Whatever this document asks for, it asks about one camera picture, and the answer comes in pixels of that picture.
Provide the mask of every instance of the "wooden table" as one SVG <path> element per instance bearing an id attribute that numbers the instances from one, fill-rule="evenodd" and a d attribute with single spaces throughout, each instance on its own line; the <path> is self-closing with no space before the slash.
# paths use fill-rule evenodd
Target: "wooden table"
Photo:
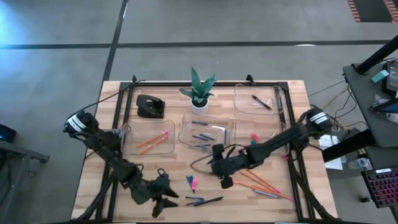
<path id="1" fill-rule="evenodd" d="M 307 92 L 303 81 L 288 81 L 292 105 L 296 119 L 310 108 Z M 100 98 L 106 98 L 119 89 L 120 82 L 104 82 Z M 234 114 L 234 88 L 214 87 L 211 91 L 215 94 L 210 98 L 210 109 L 207 116 L 214 118 L 236 119 Z M 142 119 L 137 115 L 136 98 L 138 94 L 159 97 L 166 103 L 165 118 Z M 98 105 L 96 118 L 100 128 L 110 129 L 113 122 L 117 96 L 112 97 Z M 270 198 L 255 194 L 251 189 L 234 185 L 223 190 L 220 181 L 212 176 L 195 173 L 190 169 L 190 163 L 195 159 L 205 156 L 204 153 L 190 149 L 178 141 L 178 133 L 182 126 L 182 117 L 191 112 L 189 98 L 179 93 L 175 87 L 145 87 L 134 88 L 133 101 L 130 110 L 130 121 L 133 122 L 159 122 L 172 120 L 175 123 L 175 149 L 172 153 L 163 156 L 132 156 L 125 155 L 129 161 L 145 165 L 144 178 L 155 179 L 157 169 L 162 167 L 170 176 L 171 187 L 180 195 L 180 198 L 169 198 L 179 204 L 176 208 L 166 208 L 158 218 L 152 218 L 154 202 L 148 201 L 143 205 L 134 203 L 129 190 L 124 190 L 120 185 L 114 212 L 114 222 L 294 222 L 297 221 L 294 203 L 286 199 Z M 122 123 L 124 104 L 121 109 L 120 121 Z M 279 124 L 279 120 L 267 119 L 268 122 Z M 254 171 L 268 180 L 284 194 L 292 196 L 292 187 L 287 162 L 280 158 L 284 149 L 278 149 L 265 160 L 265 163 Z M 312 192 L 320 203 L 333 216 L 337 217 L 335 203 L 331 193 L 328 176 L 323 163 L 322 154 L 318 149 L 307 148 L 303 152 L 307 169 L 308 181 Z M 73 207 L 72 218 L 78 217 L 94 199 L 101 185 L 104 162 L 93 154 L 84 163 L 80 184 Z M 206 199 L 223 196 L 219 202 L 209 203 L 201 207 L 186 207 L 191 200 L 185 196 L 192 196 L 186 175 L 194 175 L 198 179 L 198 190 L 194 196 Z M 241 174 L 234 174 L 236 180 L 255 184 Z M 304 195 L 300 190 L 302 207 L 305 217 L 308 217 Z"/>

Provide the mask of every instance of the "potted plant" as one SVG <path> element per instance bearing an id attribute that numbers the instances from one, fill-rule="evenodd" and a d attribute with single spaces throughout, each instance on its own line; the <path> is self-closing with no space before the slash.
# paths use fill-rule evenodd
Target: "potted plant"
<path id="1" fill-rule="evenodd" d="M 191 108 L 194 113 L 205 114 L 209 109 L 208 98 L 209 96 L 214 96 L 212 93 L 210 93 L 210 90 L 216 82 L 215 75 L 216 74 L 213 74 L 210 78 L 202 83 L 197 71 L 194 68 L 191 69 L 192 91 L 181 88 L 180 92 L 192 99 Z"/>

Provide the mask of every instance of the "clear plastic bin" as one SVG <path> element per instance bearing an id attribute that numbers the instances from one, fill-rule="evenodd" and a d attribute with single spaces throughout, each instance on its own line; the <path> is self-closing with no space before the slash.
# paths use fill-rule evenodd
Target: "clear plastic bin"
<path id="1" fill-rule="evenodd" d="M 244 86 L 237 84 L 234 90 L 235 117 L 237 118 L 258 119 L 258 115 L 278 115 L 284 110 L 283 90 L 279 86 Z M 270 109 L 256 101 L 252 96 L 256 96 Z"/>
<path id="2" fill-rule="evenodd" d="M 259 143 L 266 142 L 274 136 L 286 130 L 286 125 L 279 121 L 243 121 L 236 122 L 234 131 L 234 142 L 243 146 L 251 145 L 252 134 L 256 134 Z M 277 156 L 285 156 L 289 152 L 289 145 L 281 147 L 272 154 Z"/>
<path id="3" fill-rule="evenodd" d="M 171 153 L 174 150 L 175 124 L 171 120 L 151 123 L 137 123 L 130 121 L 127 123 L 127 125 L 124 125 L 123 128 L 126 132 L 123 146 L 123 153 L 125 155 L 163 155 Z M 139 146 L 143 142 L 152 138 L 154 139 L 146 144 L 143 144 L 142 146 Z M 148 147 L 151 148 L 145 151 L 145 153 L 140 154 Z"/>
<path id="4" fill-rule="evenodd" d="M 178 140 L 198 150 L 206 151 L 214 144 L 228 144 L 233 128 L 234 121 L 230 119 L 186 113 L 182 118 Z"/>

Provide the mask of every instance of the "table leg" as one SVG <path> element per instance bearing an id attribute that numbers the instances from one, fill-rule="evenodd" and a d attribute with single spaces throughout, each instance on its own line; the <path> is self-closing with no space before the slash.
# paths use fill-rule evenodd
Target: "table leg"
<path id="1" fill-rule="evenodd" d="M 375 145 L 373 135 L 369 129 L 362 131 L 332 147 L 329 147 L 322 151 L 323 160 L 329 162 L 333 159 L 337 159 L 347 153 L 354 152 L 365 146 Z"/>

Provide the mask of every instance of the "black pen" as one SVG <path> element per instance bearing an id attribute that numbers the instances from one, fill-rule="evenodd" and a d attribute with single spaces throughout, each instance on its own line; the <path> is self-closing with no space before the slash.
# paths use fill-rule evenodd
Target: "black pen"
<path id="1" fill-rule="evenodd" d="M 209 202 L 217 202 L 217 201 L 219 201 L 219 200 L 221 200 L 223 198 L 224 197 L 213 198 L 213 199 L 210 199 L 210 200 L 207 200 L 207 201 L 198 202 L 198 203 L 194 204 L 193 206 L 196 207 L 196 206 L 199 206 L 199 205 L 204 205 L 204 204 L 209 203 Z"/>
<path id="2" fill-rule="evenodd" d="M 262 106 L 265 106 L 267 109 L 272 110 L 271 107 L 269 107 L 266 103 L 264 103 L 263 101 L 261 101 L 258 97 L 251 95 L 251 98 L 253 98 L 254 100 L 256 100 L 257 102 L 259 102 Z"/>

